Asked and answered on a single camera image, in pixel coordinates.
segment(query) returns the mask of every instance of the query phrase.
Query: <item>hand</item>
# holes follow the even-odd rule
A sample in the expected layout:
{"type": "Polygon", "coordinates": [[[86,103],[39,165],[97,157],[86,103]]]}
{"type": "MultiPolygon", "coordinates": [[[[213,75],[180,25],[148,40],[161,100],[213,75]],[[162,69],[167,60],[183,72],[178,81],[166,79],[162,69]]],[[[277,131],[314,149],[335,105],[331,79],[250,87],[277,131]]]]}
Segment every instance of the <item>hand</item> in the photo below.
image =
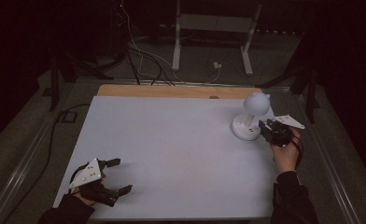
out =
{"type": "MultiPolygon", "coordinates": [[[[289,127],[293,134],[292,141],[299,144],[300,134],[294,129],[289,127]]],[[[299,150],[293,143],[289,143],[285,147],[279,147],[271,144],[271,149],[274,154],[274,162],[276,164],[276,169],[278,173],[282,174],[287,171],[296,170],[296,161],[299,158],[299,150]]]]}
{"type": "MultiPolygon", "coordinates": [[[[102,178],[106,178],[106,175],[104,172],[101,172],[102,178]]],[[[73,196],[79,198],[82,202],[84,202],[87,206],[93,206],[95,204],[95,201],[91,201],[88,199],[85,199],[81,196],[78,188],[75,188],[75,190],[73,190],[73,196]]]]}

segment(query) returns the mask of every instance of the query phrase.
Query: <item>white metal frame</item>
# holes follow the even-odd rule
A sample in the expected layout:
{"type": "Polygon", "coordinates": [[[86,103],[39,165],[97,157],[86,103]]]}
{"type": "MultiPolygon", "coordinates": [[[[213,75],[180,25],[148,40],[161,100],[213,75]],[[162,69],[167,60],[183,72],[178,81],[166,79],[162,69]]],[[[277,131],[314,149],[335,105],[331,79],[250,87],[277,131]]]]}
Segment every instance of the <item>white metal frame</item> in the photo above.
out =
{"type": "MultiPolygon", "coordinates": [[[[218,17],[220,24],[215,25],[212,30],[228,31],[228,32],[242,32],[247,33],[246,43],[241,46],[242,60],[244,63],[245,73],[247,76],[253,75],[252,66],[250,64],[248,50],[252,41],[253,35],[256,31],[257,20],[261,12],[262,4],[258,4],[256,12],[253,18],[235,18],[235,17],[218,17]]],[[[172,62],[172,70],[177,72],[180,67],[180,29],[198,29],[209,30],[206,26],[202,26],[202,23],[214,19],[215,16],[204,15],[189,15],[180,13],[180,0],[176,2],[176,37],[175,37],[175,50],[174,59],[172,62]]]]}

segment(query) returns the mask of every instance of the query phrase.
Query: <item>white spherical object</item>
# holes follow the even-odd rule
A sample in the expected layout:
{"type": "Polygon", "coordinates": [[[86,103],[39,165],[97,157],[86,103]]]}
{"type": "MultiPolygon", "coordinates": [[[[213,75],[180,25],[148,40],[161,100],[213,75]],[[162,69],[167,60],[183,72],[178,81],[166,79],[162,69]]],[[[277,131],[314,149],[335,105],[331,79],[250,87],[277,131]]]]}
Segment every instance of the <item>white spherical object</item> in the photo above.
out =
{"type": "Polygon", "coordinates": [[[262,92],[253,92],[245,99],[244,108],[251,115],[265,115],[270,108],[270,95],[262,92]]]}

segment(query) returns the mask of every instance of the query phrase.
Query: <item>robotic hand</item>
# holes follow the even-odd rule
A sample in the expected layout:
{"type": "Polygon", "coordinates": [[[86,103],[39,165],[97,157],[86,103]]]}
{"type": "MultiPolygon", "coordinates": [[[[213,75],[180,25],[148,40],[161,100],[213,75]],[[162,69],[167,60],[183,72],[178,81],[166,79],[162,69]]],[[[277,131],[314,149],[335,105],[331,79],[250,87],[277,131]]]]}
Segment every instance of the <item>robotic hand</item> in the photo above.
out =
{"type": "Polygon", "coordinates": [[[129,193],[132,189],[132,185],[128,185],[118,191],[114,191],[106,189],[101,183],[101,172],[105,166],[112,167],[116,165],[120,165],[120,159],[111,161],[93,159],[93,161],[78,167],[70,179],[69,193],[71,193],[71,189],[78,188],[83,198],[113,207],[120,196],[129,193]]]}
{"type": "Polygon", "coordinates": [[[303,158],[303,146],[298,146],[292,138],[295,137],[290,127],[304,129],[304,126],[290,115],[275,117],[274,120],[267,119],[266,123],[259,120],[260,134],[265,140],[273,145],[284,147],[293,144],[299,151],[299,158],[296,161],[296,169],[303,158]]]}

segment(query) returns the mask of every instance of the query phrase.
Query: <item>white table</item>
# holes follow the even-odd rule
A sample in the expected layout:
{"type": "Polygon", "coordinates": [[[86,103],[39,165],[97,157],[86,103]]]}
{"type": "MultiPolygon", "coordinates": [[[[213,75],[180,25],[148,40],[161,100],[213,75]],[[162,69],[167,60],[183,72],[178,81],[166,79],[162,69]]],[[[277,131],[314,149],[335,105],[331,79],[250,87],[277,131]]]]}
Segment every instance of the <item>white table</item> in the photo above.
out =
{"type": "MultiPolygon", "coordinates": [[[[231,121],[243,99],[95,96],[54,206],[72,173],[93,158],[108,189],[132,184],[96,220],[249,219],[272,213],[276,172],[265,140],[243,141],[231,121]]],[[[270,109],[266,117],[273,116],[270,109]]]]}

